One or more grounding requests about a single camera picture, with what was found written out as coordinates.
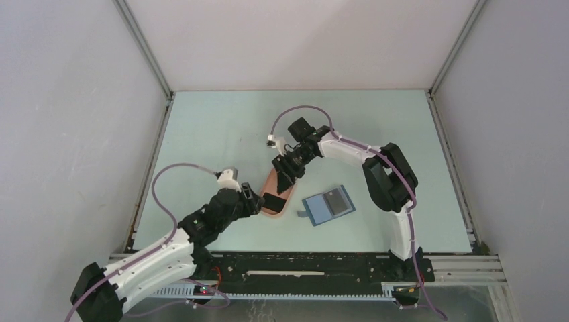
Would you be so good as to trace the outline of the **pink oval tray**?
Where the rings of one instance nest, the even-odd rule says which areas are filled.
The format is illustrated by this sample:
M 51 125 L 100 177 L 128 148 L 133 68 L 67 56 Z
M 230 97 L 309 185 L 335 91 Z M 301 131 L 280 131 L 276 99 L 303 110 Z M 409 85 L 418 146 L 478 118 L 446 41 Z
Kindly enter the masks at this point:
M 272 169 L 268 173 L 268 176 L 266 177 L 265 183 L 262 185 L 262 188 L 260 190 L 260 196 L 263 197 L 264 193 L 270 193 L 273 195 L 278 195 L 278 196 L 287 200 L 287 203 L 286 203 L 284 209 L 280 213 L 274 213 L 274 212 L 269 211 L 268 209 L 265 209 L 264 207 L 262 207 L 261 214 L 263 214 L 269 218 L 273 218 L 273 219 L 282 217 L 284 215 L 285 210 L 287 209 L 289 200 L 291 199 L 291 197 L 295 191 L 295 188 L 296 188 L 296 185 L 294 184 L 291 188 L 287 189 L 282 194 L 278 194 L 277 190 L 276 190 L 276 186 L 277 186 L 277 175 L 276 175 L 275 169 Z

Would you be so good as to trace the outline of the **blue card holder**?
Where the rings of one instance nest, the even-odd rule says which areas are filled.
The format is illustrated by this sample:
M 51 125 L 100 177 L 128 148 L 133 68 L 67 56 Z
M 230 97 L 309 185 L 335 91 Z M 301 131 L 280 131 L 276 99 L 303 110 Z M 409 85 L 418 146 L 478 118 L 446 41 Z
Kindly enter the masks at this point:
M 356 210 L 344 185 L 307 197 L 302 200 L 302 206 L 304 209 L 297 211 L 297 217 L 308 218 L 314 227 Z

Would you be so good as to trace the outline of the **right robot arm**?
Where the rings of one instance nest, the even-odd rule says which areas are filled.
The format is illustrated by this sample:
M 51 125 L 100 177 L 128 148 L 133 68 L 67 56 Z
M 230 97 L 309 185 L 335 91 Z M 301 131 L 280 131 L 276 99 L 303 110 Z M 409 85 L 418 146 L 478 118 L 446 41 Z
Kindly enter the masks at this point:
M 398 280 L 408 280 L 417 271 L 412 258 L 418 245 L 413 237 L 410 213 L 416 204 L 418 180 L 398 145 L 370 146 L 342 136 L 330 126 L 315 129 L 304 118 L 288 128 L 296 146 L 287 149 L 283 137 L 268 135 L 267 145 L 278 150 L 272 161 L 277 174 L 276 191 L 282 194 L 305 174 L 305 167 L 315 159 L 332 158 L 363 171 L 373 203 L 391 213 L 392 239 L 389 252 L 391 274 Z

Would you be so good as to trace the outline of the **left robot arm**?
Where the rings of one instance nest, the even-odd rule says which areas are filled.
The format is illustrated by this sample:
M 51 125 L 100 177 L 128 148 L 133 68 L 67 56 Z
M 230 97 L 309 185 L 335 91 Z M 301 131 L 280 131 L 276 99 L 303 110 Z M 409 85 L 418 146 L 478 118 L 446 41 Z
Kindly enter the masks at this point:
M 234 221 L 257 215 L 264 199 L 248 183 L 222 188 L 175 229 L 147 248 L 100 267 L 83 268 L 70 297 L 82 321 L 119 321 L 158 289 L 185 278 L 201 280 L 213 271 L 207 246 Z

